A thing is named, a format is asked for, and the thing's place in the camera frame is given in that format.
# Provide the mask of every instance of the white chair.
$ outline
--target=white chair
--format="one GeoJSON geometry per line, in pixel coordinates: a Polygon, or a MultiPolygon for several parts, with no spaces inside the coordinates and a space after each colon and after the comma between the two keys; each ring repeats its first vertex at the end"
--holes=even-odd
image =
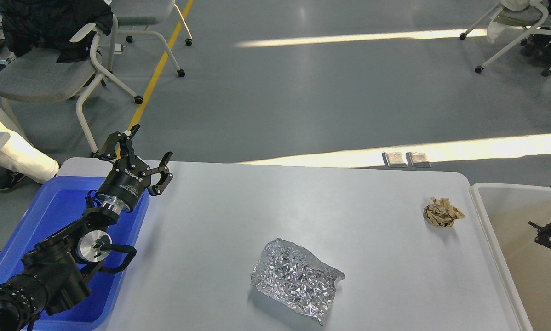
{"type": "MultiPolygon", "coordinates": [[[[469,27],[468,30],[461,33],[460,39],[464,40],[467,37],[467,34],[475,29],[482,21],[484,21],[488,17],[493,17],[494,15],[496,15],[496,18],[494,19],[495,22],[499,22],[512,27],[523,27],[523,32],[517,38],[507,44],[507,46],[502,48],[502,50],[498,51],[490,59],[486,60],[486,62],[477,66],[475,68],[475,72],[478,74],[481,73],[486,67],[488,67],[490,63],[496,61],[496,59],[498,59],[500,56],[510,50],[513,46],[519,43],[521,45],[526,44],[527,38],[530,34],[551,35],[551,30],[538,29],[551,28],[551,15],[549,15],[547,8],[543,4],[541,4],[541,2],[532,1],[530,3],[530,6],[519,12],[511,11],[502,6],[500,3],[496,4],[492,9],[484,14],[483,17],[481,17],[471,27],[469,27]]],[[[547,77],[550,73],[551,66],[549,66],[549,68],[545,68],[541,74],[543,77],[547,77]]]]}
{"type": "Polygon", "coordinates": [[[96,153],[98,147],[83,113],[83,103],[96,86],[100,82],[103,84],[103,78],[108,77],[130,94],[135,103],[143,103],[143,97],[138,96],[99,62],[100,56],[96,53],[96,50],[103,32],[95,23],[86,24],[70,41],[78,42],[91,31],[95,31],[96,34],[91,43],[89,61],[57,63],[59,50],[34,48],[0,71],[0,97],[2,97],[4,110],[19,126],[19,122],[15,119],[9,106],[9,100],[27,103],[55,103],[70,99],[80,92],[75,104],[75,112],[91,151],[96,153]],[[88,82],[89,84],[82,91],[82,88],[88,82]]]}
{"type": "MultiPolygon", "coordinates": [[[[155,36],[165,48],[178,76],[185,76],[184,70],[179,67],[179,64],[175,60],[175,57],[167,45],[165,38],[159,32],[149,30],[149,27],[152,25],[158,25],[159,23],[165,21],[170,16],[171,12],[175,10],[189,36],[186,38],[185,44],[188,46],[192,44],[192,35],[189,31],[188,25],[185,23],[185,19],[179,10],[179,7],[175,4],[175,0],[114,0],[112,1],[110,7],[112,8],[112,12],[115,17],[114,25],[112,27],[112,40],[115,40],[116,34],[126,35],[127,42],[133,41],[133,35],[155,36]],[[145,27],[145,30],[128,30],[122,29],[121,27],[145,27]]],[[[110,48],[109,52],[108,58],[111,61],[111,54],[114,52],[113,48],[110,48]]]]}

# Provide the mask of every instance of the white plastic bin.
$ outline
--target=white plastic bin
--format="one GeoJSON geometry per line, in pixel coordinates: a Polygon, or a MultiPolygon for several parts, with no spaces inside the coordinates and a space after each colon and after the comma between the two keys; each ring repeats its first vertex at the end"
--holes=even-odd
{"type": "Polygon", "coordinates": [[[490,222],[524,309],[535,331],[551,331],[551,249],[534,242],[529,221],[551,223],[551,188],[478,183],[476,210],[490,222]]]}

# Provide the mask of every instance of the crumpled brown paper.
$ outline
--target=crumpled brown paper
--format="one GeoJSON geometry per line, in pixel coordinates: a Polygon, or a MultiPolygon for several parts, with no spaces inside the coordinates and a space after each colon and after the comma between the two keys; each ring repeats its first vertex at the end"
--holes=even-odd
{"type": "Polygon", "coordinates": [[[456,220],[465,218],[463,212],[460,212],[459,209],[449,203],[448,198],[437,199],[436,197],[431,197],[430,199],[433,203],[425,207],[423,213],[427,222],[434,226],[450,228],[456,220]]]}

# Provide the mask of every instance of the gray floor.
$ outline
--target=gray floor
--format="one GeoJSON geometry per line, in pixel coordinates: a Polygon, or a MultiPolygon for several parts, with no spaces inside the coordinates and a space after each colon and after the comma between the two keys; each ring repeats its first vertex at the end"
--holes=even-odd
{"type": "MultiPolygon", "coordinates": [[[[465,30],[488,0],[194,0],[194,34],[173,50],[187,75],[164,67],[141,118],[137,154],[159,159],[233,163],[399,145],[551,133],[551,76],[517,46],[478,75],[473,69],[512,40],[395,38],[240,48],[250,40],[465,30]]],[[[183,10],[186,0],[179,0],[183,10]]],[[[177,19],[156,27],[169,37],[177,19]]],[[[116,57],[114,74],[144,93],[161,48],[135,37],[116,57]]],[[[14,103],[29,138],[59,162],[90,153],[74,101],[14,103]]],[[[127,128],[136,110],[113,84],[98,88],[85,110],[96,141],[127,128]]],[[[381,155],[373,155],[372,168],[381,155]]],[[[461,172],[478,182],[551,184],[551,154],[513,159],[452,160],[429,171],[461,172]]],[[[0,192],[0,247],[38,190],[30,180],[0,192]]]]}

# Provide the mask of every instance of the yellow floor line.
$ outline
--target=yellow floor line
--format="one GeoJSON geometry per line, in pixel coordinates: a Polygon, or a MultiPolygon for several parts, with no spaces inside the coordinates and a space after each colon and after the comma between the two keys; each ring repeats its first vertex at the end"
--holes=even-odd
{"type": "MultiPolygon", "coordinates": [[[[191,8],[193,2],[194,0],[188,0],[188,3],[185,5],[184,11],[182,12],[184,19],[186,19],[186,17],[188,16],[189,9],[191,8]]],[[[167,43],[170,49],[172,49],[173,45],[175,44],[175,40],[177,39],[179,30],[181,30],[181,25],[182,24],[180,20],[175,26],[173,34],[171,35],[171,38],[167,43]]],[[[135,111],[134,116],[132,116],[132,120],[130,121],[130,125],[128,126],[129,130],[132,126],[134,126],[141,120],[141,117],[145,112],[145,108],[147,107],[147,103],[149,103],[149,99],[153,94],[153,90],[155,90],[155,86],[157,85],[157,81],[159,80],[159,76],[161,75],[161,72],[163,71],[163,68],[166,62],[167,62],[167,52],[163,52],[163,55],[161,56],[161,59],[159,60],[159,63],[157,64],[157,67],[155,69],[155,72],[153,73],[153,77],[151,77],[151,81],[149,81],[149,85],[147,86],[147,89],[145,90],[145,94],[143,95],[143,103],[138,105],[137,111],[135,111]]]]}

